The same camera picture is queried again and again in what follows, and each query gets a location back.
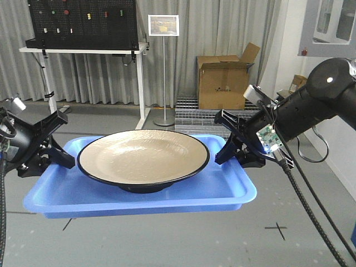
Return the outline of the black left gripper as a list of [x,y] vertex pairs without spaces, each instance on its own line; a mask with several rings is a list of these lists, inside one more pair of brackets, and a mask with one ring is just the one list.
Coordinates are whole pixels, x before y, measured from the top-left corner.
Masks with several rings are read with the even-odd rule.
[[68,117],[59,110],[35,124],[1,110],[1,175],[17,170],[19,177],[39,176],[51,162],[73,168],[75,158],[52,136],[64,124]]

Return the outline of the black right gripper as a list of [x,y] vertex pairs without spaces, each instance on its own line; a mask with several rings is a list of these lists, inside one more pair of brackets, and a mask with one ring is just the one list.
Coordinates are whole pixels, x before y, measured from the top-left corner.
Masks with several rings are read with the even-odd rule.
[[257,133],[272,125],[271,116],[265,111],[247,119],[222,109],[215,115],[214,123],[232,131],[223,148],[215,155],[217,164],[223,164],[235,156],[243,168],[261,168],[267,160],[278,164],[282,159],[290,168],[294,167],[293,160],[285,152],[275,156],[271,147],[261,143]]

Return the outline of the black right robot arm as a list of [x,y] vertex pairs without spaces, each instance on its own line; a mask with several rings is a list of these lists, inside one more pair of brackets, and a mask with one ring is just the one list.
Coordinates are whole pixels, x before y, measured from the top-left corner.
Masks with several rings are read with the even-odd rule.
[[285,98],[270,99],[250,85],[244,96],[260,111],[249,119],[225,110],[215,116],[231,134],[215,161],[235,157],[242,167],[262,167],[283,143],[318,123],[339,116],[355,128],[355,60],[331,58],[318,64],[306,84]]

